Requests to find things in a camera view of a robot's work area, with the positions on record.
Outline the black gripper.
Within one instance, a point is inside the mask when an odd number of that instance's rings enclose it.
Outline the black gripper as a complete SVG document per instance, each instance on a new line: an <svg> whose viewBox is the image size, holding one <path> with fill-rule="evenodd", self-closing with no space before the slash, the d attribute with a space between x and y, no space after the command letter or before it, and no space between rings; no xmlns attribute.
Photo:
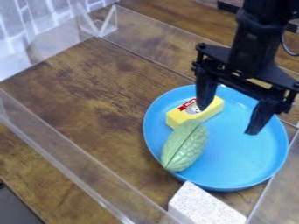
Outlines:
<svg viewBox="0 0 299 224"><path fill-rule="evenodd" d="M232 45L196 45L197 106L204 110L211 105L219 84L255 98L248 135L259 133L275 113L291 110L299 94L299 82L276 65L288 21L297 18L299 8L240 8Z"/></svg>

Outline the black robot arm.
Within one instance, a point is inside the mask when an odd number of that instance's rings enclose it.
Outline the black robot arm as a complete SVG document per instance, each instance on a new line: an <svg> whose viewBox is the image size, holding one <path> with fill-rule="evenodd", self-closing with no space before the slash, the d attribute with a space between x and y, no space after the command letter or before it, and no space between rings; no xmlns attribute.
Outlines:
<svg viewBox="0 0 299 224"><path fill-rule="evenodd" d="M289 111L299 94L299 81L275 63L287 23L296 18L299 0L244 0L232 46L196 45L196 104L200 109L211 105L219 84L255 98L249 135L259 133L272 115Z"/></svg>

